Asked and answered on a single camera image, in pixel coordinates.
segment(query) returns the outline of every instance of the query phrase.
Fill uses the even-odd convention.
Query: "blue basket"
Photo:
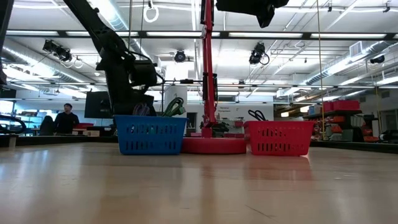
[[[119,150],[124,155],[176,155],[186,118],[115,115]]]

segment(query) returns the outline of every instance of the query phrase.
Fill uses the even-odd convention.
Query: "scissors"
[[[253,118],[256,118],[258,121],[267,121],[264,114],[259,110],[256,111],[249,110],[249,115],[252,116]]]

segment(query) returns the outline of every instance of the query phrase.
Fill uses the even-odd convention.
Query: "man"
[[[65,103],[63,113],[59,113],[54,121],[57,134],[71,134],[73,127],[79,124],[79,118],[72,113],[72,105]]]

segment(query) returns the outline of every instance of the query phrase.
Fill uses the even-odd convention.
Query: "person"
[[[79,118],[72,113],[72,105],[65,103],[63,113],[59,113],[54,121],[55,132],[57,134],[71,134],[73,127],[79,124]]]
[[[54,135],[54,121],[51,116],[45,116],[42,124],[40,125],[39,136],[52,136]]]

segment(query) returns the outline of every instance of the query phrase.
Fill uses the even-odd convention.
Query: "red circular base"
[[[245,154],[246,143],[235,138],[184,138],[181,153]]]

